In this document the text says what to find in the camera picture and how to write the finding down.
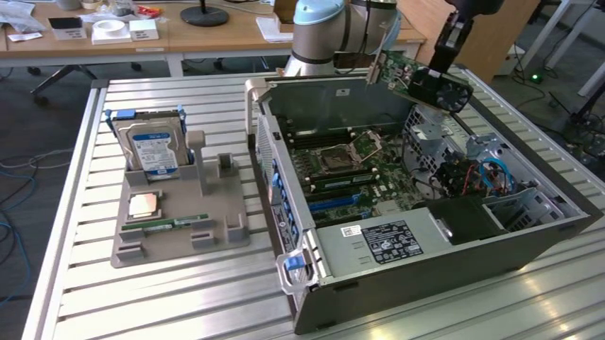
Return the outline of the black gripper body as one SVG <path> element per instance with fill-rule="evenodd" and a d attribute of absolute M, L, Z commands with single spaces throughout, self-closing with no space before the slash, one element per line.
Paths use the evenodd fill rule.
<path fill-rule="evenodd" d="M 446 0 L 461 15 L 492 15 L 498 12 L 504 0 Z"/>

